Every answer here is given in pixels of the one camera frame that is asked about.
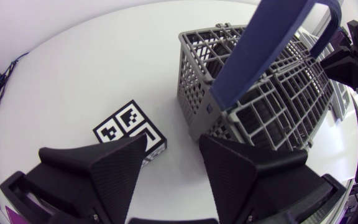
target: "basket handle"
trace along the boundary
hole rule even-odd
[[[325,4],[331,21],[310,50],[316,58],[339,27],[337,0],[262,0],[209,92],[222,111],[243,96],[284,49],[315,3]]]

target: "purple object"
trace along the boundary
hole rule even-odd
[[[19,214],[14,212],[8,206],[5,206],[5,208],[11,224],[28,224]]]

